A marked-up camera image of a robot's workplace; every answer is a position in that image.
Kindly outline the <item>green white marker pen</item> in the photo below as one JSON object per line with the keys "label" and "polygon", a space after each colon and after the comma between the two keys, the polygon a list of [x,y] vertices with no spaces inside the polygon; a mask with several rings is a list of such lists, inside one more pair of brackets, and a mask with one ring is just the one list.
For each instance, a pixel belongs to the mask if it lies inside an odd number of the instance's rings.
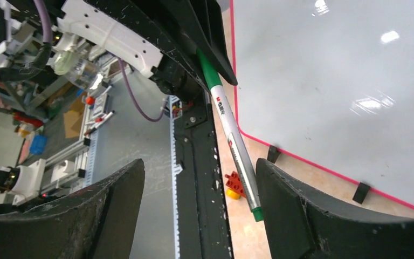
{"label": "green white marker pen", "polygon": [[239,178],[242,182],[247,203],[256,222],[264,220],[258,194],[256,173],[246,149],[238,124],[234,118],[229,100],[225,94],[221,79],[213,65],[201,50],[196,51],[209,92],[213,98],[228,146],[230,148]]}

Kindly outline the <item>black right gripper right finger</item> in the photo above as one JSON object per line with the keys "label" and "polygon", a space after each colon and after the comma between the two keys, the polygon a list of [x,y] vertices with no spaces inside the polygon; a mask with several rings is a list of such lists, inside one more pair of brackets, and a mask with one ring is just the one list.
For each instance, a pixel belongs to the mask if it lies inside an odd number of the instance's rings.
{"label": "black right gripper right finger", "polygon": [[414,219],[339,200],[266,159],[256,174],[272,258],[414,258]]}

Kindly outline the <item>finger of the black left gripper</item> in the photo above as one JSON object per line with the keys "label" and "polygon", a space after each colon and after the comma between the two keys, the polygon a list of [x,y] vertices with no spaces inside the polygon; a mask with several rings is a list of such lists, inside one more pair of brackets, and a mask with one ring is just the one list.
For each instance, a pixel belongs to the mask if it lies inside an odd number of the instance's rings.
{"label": "finger of the black left gripper", "polygon": [[180,26],[187,37],[231,85],[237,77],[228,58],[222,11],[217,1],[178,1]]}

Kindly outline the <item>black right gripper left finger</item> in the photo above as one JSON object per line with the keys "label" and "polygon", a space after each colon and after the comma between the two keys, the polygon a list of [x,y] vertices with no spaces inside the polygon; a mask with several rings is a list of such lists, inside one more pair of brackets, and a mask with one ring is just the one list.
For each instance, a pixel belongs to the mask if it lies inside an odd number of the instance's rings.
{"label": "black right gripper left finger", "polygon": [[128,258],[144,179],[144,162],[136,159],[29,210],[0,204],[0,258]]}

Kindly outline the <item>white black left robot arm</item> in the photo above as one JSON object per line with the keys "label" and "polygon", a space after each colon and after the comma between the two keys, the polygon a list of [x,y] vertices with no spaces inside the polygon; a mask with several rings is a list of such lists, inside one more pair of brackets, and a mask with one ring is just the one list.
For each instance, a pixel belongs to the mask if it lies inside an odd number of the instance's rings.
{"label": "white black left robot arm", "polygon": [[131,65],[160,91],[189,102],[209,89],[202,60],[231,85],[217,1],[46,1],[53,25]]}

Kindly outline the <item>pink-framed whiteboard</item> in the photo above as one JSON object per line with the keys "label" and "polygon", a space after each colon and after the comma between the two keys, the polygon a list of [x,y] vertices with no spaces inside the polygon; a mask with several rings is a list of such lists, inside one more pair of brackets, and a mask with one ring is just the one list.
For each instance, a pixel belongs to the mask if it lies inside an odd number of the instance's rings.
{"label": "pink-framed whiteboard", "polygon": [[414,209],[414,1],[232,1],[241,132]]}

